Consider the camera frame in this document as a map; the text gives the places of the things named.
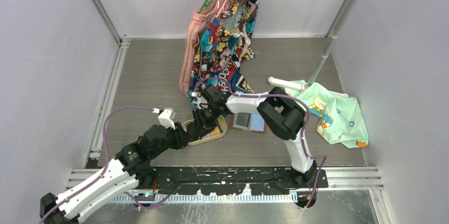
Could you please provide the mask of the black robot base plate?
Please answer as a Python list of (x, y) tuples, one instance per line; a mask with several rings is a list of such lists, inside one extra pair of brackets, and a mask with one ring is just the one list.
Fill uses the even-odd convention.
[(138, 189), (160, 194), (240, 195), (246, 187), (251, 195), (282, 195), (298, 189), (327, 188), (326, 172), (300, 183), (291, 167), (149, 167), (146, 171), (126, 170), (136, 175)]

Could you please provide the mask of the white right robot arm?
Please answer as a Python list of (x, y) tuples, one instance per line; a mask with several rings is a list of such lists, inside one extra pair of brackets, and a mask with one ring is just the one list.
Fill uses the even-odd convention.
[(186, 131), (198, 140), (218, 125), (218, 117), (225, 114), (259, 114), (271, 132), (286, 145), (294, 170), (293, 179), (300, 187), (309, 186), (317, 173), (316, 161), (312, 160), (304, 127), (306, 113), (293, 97), (279, 87), (261, 94), (219, 91), (212, 85), (200, 94), (193, 123)]

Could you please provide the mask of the beige oval card tray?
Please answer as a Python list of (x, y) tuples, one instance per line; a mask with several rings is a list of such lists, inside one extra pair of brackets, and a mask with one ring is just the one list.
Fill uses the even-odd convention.
[(220, 139), (227, 133), (226, 120), (223, 115), (210, 121), (195, 117), (184, 122), (182, 128), (192, 137), (188, 142), (190, 146)]

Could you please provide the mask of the brown leather card holder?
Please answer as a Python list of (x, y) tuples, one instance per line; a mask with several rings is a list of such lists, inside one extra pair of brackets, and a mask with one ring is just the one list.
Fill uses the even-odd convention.
[(233, 129), (255, 133), (265, 133), (267, 130), (267, 125), (262, 116), (250, 113), (233, 114), (231, 116), (230, 126)]

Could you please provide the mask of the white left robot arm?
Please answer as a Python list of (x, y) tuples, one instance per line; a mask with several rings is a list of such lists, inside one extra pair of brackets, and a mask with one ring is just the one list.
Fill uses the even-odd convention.
[(43, 196), (40, 223), (83, 223), (118, 195), (137, 187), (149, 188), (155, 180), (150, 162), (165, 150), (183, 149), (196, 138), (179, 122), (174, 128), (151, 126), (91, 177), (64, 193)]

